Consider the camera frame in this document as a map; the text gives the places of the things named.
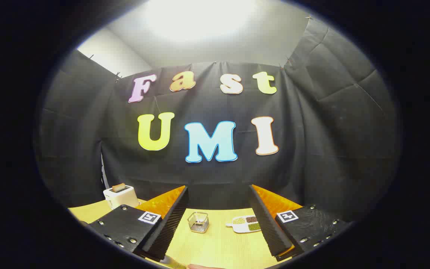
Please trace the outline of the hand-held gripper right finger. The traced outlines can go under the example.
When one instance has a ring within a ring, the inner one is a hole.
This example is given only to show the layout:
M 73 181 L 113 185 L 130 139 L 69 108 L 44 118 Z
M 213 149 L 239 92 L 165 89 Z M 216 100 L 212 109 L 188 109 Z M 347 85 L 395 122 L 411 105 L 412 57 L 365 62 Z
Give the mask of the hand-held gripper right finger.
M 279 262 L 312 252 L 352 226 L 315 204 L 302 206 L 256 185 L 249 203 L 270 254 Z

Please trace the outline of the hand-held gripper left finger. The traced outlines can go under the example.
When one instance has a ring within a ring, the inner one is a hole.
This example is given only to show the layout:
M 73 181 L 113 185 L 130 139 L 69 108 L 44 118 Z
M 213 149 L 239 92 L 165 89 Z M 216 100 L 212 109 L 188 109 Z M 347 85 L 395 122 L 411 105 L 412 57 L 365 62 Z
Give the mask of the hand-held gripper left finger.
M 118 248 L 160 261 L 165 258 L 188 200 L 188 188 L 183 185 L 136 207 L 121 204 L 88 227 Z

